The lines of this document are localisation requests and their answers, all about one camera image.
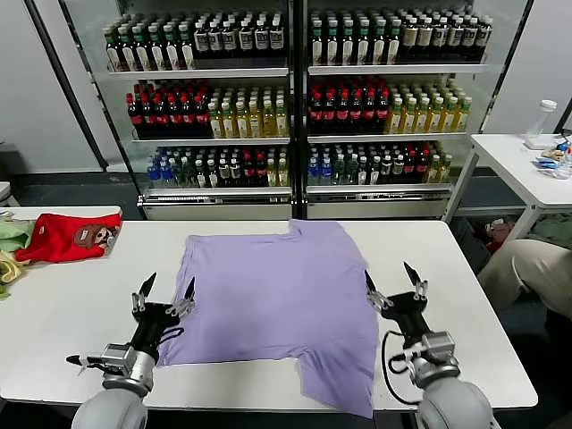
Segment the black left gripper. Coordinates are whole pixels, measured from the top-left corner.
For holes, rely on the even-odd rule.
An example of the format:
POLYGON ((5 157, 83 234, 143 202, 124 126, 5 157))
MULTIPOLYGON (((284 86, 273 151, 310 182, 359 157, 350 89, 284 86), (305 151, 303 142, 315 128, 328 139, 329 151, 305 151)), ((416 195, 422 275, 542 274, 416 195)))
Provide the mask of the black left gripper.
POLYGON ((159 346, 181 335, 180 318, 184 318, 195 307, 195 278, 189 282, 181 299, 173 304, 147 302, 154 285, 156 273, 143 281, 138 292, 131 294, 132 316, 137 322, 131 337, 131 346, 144 352, 154 360, 159 359, 159 346))

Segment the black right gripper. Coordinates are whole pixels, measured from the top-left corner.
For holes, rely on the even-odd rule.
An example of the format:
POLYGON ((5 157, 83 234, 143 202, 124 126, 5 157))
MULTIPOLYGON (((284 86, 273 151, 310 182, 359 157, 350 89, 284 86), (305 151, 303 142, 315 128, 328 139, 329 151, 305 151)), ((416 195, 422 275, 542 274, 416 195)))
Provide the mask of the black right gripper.
POLYGON ((367 299, 382 318, 394 321, 400 328, 404 341, 402 348, 410 349, 430 332, 423 312, 427 305, 428 281, 422 280, 417 271, 407 262, 403 263, 415 292, 384 296, 374 285, 370 273, 365 270, 367 299))

